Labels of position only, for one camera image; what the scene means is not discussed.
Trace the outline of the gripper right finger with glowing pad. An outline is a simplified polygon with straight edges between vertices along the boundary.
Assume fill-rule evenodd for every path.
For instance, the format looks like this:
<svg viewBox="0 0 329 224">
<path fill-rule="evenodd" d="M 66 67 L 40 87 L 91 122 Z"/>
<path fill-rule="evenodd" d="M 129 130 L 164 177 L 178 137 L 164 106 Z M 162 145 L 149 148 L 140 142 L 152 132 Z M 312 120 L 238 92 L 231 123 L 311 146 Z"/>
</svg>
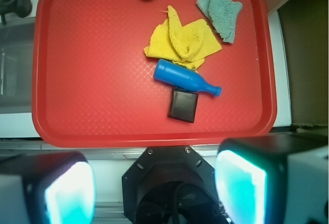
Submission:
<svg viewBox="0 0 329 224">
<path fill-rule="evenodd" d="M 214 168 L 232 223 L 328 223 L 328 136 L 228 138 Z"/>
</svg>

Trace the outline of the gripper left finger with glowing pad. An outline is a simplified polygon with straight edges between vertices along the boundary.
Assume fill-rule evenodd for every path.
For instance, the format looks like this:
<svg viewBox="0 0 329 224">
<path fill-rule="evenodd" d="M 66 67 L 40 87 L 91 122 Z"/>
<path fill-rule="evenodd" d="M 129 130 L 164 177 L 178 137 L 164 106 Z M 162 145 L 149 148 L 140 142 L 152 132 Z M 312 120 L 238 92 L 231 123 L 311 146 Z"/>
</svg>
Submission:
<svg viewBox="0 0 329 224">
<path fill-rule="evenodd" d="M 80 152 L 1 160 L 1 223 L 92 223 L 96 180 Z"/>
</svg>

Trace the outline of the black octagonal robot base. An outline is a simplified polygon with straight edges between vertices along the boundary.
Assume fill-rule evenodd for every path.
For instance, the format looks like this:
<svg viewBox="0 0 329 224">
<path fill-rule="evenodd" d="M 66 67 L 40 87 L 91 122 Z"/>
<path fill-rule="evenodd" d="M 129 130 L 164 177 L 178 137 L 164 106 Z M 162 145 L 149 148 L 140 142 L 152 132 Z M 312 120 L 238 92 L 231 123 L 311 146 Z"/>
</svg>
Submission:
<svg viewBox="0 0 329 224">
<path fill-rule="evenodd" d="M 214 168 L 190 146 L 148 147 L 122 175 L 132 223 L 227 223 Z"/>
</svg>

